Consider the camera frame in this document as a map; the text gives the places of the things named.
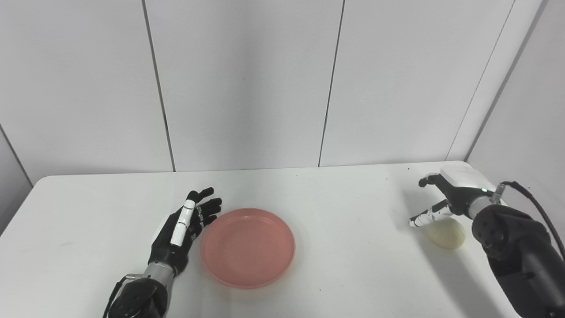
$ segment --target robotic hand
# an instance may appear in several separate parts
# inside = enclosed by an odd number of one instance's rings
[[[410,218],[411,226],[424,226],[453,214],[473,220],[472,233],[481,243],[491,270],[516,312],[524,318],[565,317],[565,263],[551,246],[545,226],[501,202],[506,185],[529,198],[538,208],[557,241],[565,249],[553,224],[536,199],[517,182],[494,188],[470,167],[446,166],[429,174],[420,187],[433,184],[446,199]]]
[[[114,287],[103,318],[162,318],[168,306],[168,288],[184,271],[192,242],[221,210],[221,199],[211,199],[213,188],[191,191],[185,204],[171,214],[155,241],[143,274],[128,274]]]

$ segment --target white table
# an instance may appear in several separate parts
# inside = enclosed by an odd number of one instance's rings
[[[442,199],[418,180],[463,162],[108,174],[40,180],[0,237],[0,317],[100,318],[114,283],[145,269],[151,237],[189,190],[223,212],[257,207],[293,230],[289,271],[258,290],[203,269],[198,239],[174,282],[176,317],[517,317],[470,231],[443,250],[408,218]]]

